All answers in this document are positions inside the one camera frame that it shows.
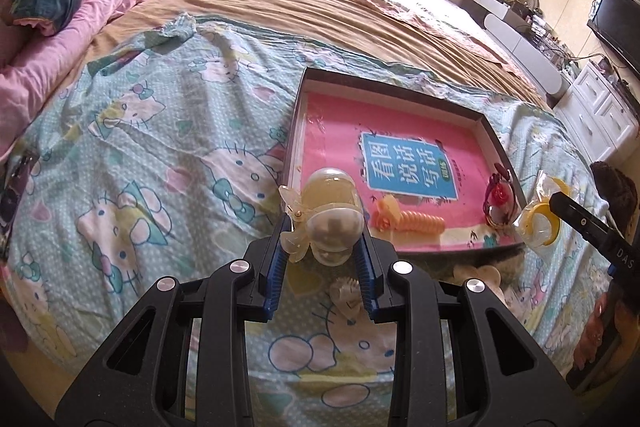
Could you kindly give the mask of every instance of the light blue polka dot blanket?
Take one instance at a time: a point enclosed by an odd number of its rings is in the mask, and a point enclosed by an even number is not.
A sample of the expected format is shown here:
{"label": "light blue polka dot blanket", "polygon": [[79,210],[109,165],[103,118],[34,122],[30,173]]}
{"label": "light blue polka dot blanket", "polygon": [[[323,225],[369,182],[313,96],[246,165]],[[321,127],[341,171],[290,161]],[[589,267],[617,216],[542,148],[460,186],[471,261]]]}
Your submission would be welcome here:
{"label": "light blue polka dot blanket", "polygon": [[[184,14],[89,63],[12,156],[15,162],[25,147],[40,154],[4,279],[44,353],[77,373],[158,278],[208,277],[271,233],[287,130],[308,66],[484,112],[527,196],[544,169],[579,187],[580,203],[597,216],[606,212],[564,128],[537,107],[431,71]],[[607,266],[563,227],[555,250],[544,261],[527,252],[524,272],[503,288],[510,309],[561,370],[606,290]],[[362,311],[346,317],[338,310],[329,286],[352,275],[351,263],[330,269],[308,255],[289,265],[274,320],[247,325],[259,426],[386,425],[395,331],[373,325]]]}

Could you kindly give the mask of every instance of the clear plastic bag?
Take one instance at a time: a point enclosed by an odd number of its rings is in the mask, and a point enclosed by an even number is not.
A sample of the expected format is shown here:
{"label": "clear plastic bag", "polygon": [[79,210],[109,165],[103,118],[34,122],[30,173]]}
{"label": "clear plastic bag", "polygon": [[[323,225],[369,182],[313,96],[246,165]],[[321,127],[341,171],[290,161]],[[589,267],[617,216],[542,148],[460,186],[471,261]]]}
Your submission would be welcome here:
{"label": "clear plastic bag", "polygon": [[552,245],[558,239],[561,219],[549,207],[549,199],[556,192],[564,192],[575,199],[578,190],[570,187],[561,179],[538,173],[534,198],[524,208],[514,223],[524,243],[543,259],[552,254]]}

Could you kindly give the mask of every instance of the orange toy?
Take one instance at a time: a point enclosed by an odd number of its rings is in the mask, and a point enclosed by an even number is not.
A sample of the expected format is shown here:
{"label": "orange toy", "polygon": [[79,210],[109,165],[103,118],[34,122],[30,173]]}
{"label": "orange toy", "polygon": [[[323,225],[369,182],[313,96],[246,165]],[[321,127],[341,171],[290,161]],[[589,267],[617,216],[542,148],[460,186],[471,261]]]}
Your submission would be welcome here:
{"label": "orange toy", "polygon": [[400,210],[398,200],[391,194],[378,200],[376,206],[377,211],[372,216],[372,225],[379,230],[440,235],[447,228],[442,217]]}

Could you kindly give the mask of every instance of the purple object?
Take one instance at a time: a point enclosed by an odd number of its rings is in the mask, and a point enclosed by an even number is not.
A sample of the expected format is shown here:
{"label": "purple object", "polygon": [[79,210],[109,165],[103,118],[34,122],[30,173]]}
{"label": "purple object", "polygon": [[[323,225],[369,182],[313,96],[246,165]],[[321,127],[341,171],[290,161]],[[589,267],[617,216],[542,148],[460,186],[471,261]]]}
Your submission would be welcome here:
{"label": "purple object", "polygon": [[29,337],[14,309],[8,302],[0,299],[0,349],[24,353],[28,343]]}

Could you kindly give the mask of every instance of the drawer handle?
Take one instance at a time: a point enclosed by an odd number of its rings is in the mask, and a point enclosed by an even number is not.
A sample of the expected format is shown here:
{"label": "drawer handle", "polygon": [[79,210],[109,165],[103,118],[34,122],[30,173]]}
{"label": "drawer handle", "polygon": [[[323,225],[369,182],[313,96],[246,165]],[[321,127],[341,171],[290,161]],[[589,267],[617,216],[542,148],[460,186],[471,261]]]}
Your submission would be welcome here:
{"label": "drawer handle", "polygon": [[620,127],[620,124],[618,123],[618,120],[613,118],[613,115],[611,113],[609,113],[609,116],[611,117],[611,120],[613,120],[613,123],[616,124],[616,127],[618,128],[618,130],[622,131],[622,127]]}
{"label": "drawer handle", "polygon": [[586,127],[587,132],[589,133],[590,136],[593,136],[593,131],[589,128],[589,126],[587,124],[584,123],[584,118],[582,117],[582,115],[580,116],[580,122],[582,123],[583,126]]}

